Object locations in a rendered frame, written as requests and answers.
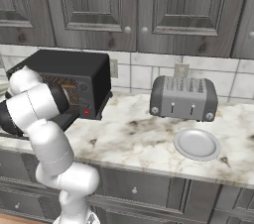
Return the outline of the grey two-slot toaster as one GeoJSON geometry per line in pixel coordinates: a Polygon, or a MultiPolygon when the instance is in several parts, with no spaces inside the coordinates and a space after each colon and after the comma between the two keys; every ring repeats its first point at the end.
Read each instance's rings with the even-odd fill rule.
{"type": "Polygon", "coordinates": [[[158,117],[212,122],[218,99],[207,78],[158,76],[150,95],[150,114],[158,117]]]}

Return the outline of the black toaster oven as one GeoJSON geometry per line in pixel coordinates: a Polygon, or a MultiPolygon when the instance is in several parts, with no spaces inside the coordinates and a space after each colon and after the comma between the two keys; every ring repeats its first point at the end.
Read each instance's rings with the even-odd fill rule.
{"type": "Polygon", "coordinates": [[[7,78],[25,65],[36,71],[45,83],[60,84],[68,93],[70,106],[79,109],[80,118],[102,118],[102,111],[112,97],[108,54],[38,50],[8,69],[7,78]],[[78,89],[80,82],[88,85],[86,92],[78,89]],[[88,102],[90,108],[80,107],[81,101],[88,102]]]}

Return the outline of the grey round plate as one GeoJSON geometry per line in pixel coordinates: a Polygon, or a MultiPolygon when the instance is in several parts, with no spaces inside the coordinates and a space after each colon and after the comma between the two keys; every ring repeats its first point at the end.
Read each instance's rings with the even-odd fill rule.
{"type": "Polygon", "coordinates": [[[177,151],[194,161],[207,162],[220,154],[219,141],[210,133],[195,128],[180,130],[174,136],[177,151]]]}

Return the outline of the grey wood cupboard door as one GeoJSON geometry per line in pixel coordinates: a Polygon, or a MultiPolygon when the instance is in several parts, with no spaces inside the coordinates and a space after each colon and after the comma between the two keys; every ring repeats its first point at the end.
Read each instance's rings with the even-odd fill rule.
{"type": "Polygon", "coordinates": [[[254,0],[244,0],[231,50],[232,58],[254,60],[254,40],[249,39],[250,32],[254,32],[254,0]]]}
{"type": "Polygon", "coordinates": [[[137,50],[228,57],[242,5],[243,0],[138,0],[137,50]]]}
{"type": "Polygon", "coordinates": [[[137,0],[49,0],[49,5],[57,47],[136,50],[137,0]]]}
{"type": "Polygon", "coordinates": [[[48,0],[0,0],[0,45],[53,47],[48,0]]]}

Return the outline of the grey wood drawer front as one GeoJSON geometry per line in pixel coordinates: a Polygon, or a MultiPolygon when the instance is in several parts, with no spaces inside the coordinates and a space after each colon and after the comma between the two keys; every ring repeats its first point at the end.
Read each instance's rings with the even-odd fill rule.
{"type": "Polygon", "coordinates": [[[104,168],[102,179],[108,196],[181,209],[183,179],[113,168],[104,168]]]}
{"type": "Polygon", "coordinates": [[[0,176],[36,183],[37,165],[33,155],[0,150],[0,176]]]}
{"type": "Polygon", "coordinates": [[[0,209],[43,219],[56,219],[59,216],[50,197],[18,190],[0,189],[0,209]],[[20,203],[19,209],[15,209],[17,203],[20,203]]]}
{"type": "Polygon", "coordinates": [[[254,189],[224,185],[208,224],[254,224],[254,189]]]}

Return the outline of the grey wall socket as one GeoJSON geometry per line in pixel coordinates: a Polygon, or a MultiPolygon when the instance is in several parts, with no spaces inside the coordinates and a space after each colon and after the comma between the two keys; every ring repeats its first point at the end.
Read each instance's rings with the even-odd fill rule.
{"type": "Polygon", "coordinates": [[[189,65],[184,63],[176,63],[174,77],[187,77],[189,74],[189,65]]]}
{"type": "Polygon", "coordinates": [[[118,78],[118,60],[117,59],[110,60],[110,74],[111,74],[111,77],[118,78]]]}

